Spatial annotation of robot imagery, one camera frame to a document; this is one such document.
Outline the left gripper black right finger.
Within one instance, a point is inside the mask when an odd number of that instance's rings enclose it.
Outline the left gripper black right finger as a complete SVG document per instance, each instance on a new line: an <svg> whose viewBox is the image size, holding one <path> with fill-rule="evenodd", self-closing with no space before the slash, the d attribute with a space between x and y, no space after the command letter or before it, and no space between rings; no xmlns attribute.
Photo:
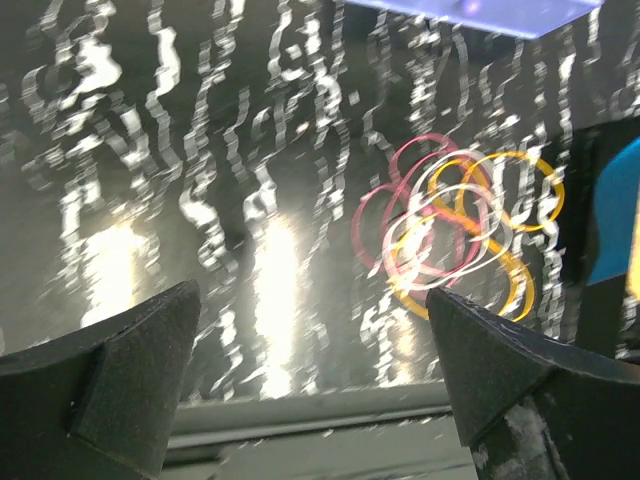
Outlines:
<svg viewBox="0 0 640 480"><path fill-rule="evenodd" d="M460 442L481 479L636 479L639 368L447 289L426 298Z"/></svg>

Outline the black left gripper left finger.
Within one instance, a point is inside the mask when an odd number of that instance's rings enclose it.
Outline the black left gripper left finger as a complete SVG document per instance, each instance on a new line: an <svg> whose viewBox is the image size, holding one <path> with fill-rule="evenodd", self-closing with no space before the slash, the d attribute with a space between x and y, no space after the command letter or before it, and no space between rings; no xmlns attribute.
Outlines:
<svg viewBox="0 0 640 480"><path fill-rule="evenodd" d="M156 479L200 316L180 282L1 359L4 479Z"/></svg>

